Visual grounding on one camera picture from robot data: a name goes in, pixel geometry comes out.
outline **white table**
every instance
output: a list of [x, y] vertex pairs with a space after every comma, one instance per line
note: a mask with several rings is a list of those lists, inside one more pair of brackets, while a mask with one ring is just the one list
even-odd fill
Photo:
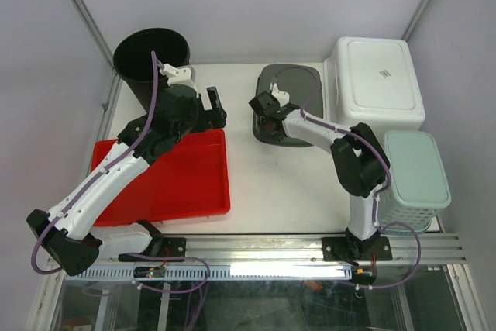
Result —
[[[306, 64], [323, 76], [323, 64]], [[227, 111], [227, 161], [231, 211], [163, 222], [165, 233], [339, 233], [348, 225], [348, 194], [338, 182], [332, 157], [315, 147], [286, 148], [261, 143], [252, 134], [257, 78], [266, 64], [195, 65], [198, 90], [216, 86]], [[327, 113], [326, 100], [324, 111]], [[109, 133], [116, 138], [144, 110], [126, 83]], [[436, 219], [429, 231], [438, 231]]]

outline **white plastic box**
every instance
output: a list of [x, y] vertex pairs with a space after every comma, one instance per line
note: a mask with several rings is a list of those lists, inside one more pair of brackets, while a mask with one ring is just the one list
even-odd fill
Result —
[[329, 119], [364, 122], [381, 141], [390, 130], [418, 130], [424, 105], [404, 40], [340, 38], [324, 62]]

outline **black trash can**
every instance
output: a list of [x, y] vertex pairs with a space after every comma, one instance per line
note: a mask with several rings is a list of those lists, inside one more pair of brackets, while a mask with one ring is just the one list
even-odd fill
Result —
[[[189, 64], [189, 45], [169, 29], [145, 29], [125, 38], [115, 49], [114, 68], [126, 81], [146, 112], [150, 109], [153, 70], [150, 53], [154, 50], [163, 64], [180, 67]], [[159, 74], [158, 98], [167, 87], [167, 77]]]

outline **robotic arm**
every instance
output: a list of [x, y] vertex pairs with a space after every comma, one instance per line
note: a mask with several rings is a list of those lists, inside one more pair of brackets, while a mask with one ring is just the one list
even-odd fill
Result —
[[[169, 77], [169, 88], [161, 92], [150, 130], [139, 145], [129, 151], [145, 126], [146, 116], [128, 123], [105, 159], [62, 202], [48, 212], [35, 209], [27, 218], [36, 237], [58, 218], [42, 246], [69, 275], [82, 273], [97, 258], [132, 252], [160, 256], [164, 238], [149, 222], [107, 228], [94, 228], [93, 224], [134, 178], [171, 151], [186, 134], [226, 126], [227, 115], [216, 88], [207, 88], [212, 109], [205, 110], [192, 67], [176, 69], [165, 64], [160, 72]], [[74, 205], [64, 212], [75, 198]]]
[[350, 193], [347, 249], [340, 256], [346, 261], [360, 260], [380, 235], [372, 219], [373, 195], [385, 182], [386, 173], [377, 156], [357, 137], [368, 142], [390, 167], [370, 127], [359, 123], [350, 128], [331, 122], [323, 126], [322, 119], [308, 113], [303, 116], [300, 108], [289, 102], [289, 94], [279, 91], [275, 84], [271, 93], [262, 92], [250, 101], [250, 106], [276, 139], [289, 136], [304, 140], [332, 154], [339, 183]]

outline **wall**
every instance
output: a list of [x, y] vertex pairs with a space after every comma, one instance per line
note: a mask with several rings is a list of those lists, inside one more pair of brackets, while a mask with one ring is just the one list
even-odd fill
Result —
[[0, 0], [0, 320], [25, 329], [33, 209], [80, 181], [111, 78], [70, 0]]
[[427, 120], [453, 194], [457, 232], [496, 329], [496, 0], [433, 0], [410, 41]]
[[338, 37], [401, 38], [420, 0], [84, 0], [114, 50], [129, 34], [168, 27], [191, 61], [316, 62]]

